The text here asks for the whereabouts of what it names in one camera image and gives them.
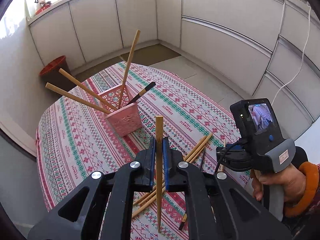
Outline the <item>right forearm patterned sleeve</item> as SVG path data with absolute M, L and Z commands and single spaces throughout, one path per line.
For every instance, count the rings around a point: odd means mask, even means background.
M 283 222 L 293 239 L 319 239 L 319 165 L 298 146 L 292 164 L 304 175 L 305 188 L 298 200 L 285 204 Z

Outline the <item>right hand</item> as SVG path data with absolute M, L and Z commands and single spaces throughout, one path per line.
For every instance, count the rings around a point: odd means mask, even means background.
M 256 176 L 255 170 L 251 170 L 253 197 L 257 201 L 263 198 L 263 186 L 280 185 L 284 189 L 284 202 L 298 203 L 304 195 L 306 177 L 292 164 L 279 173 L 262 174 Z

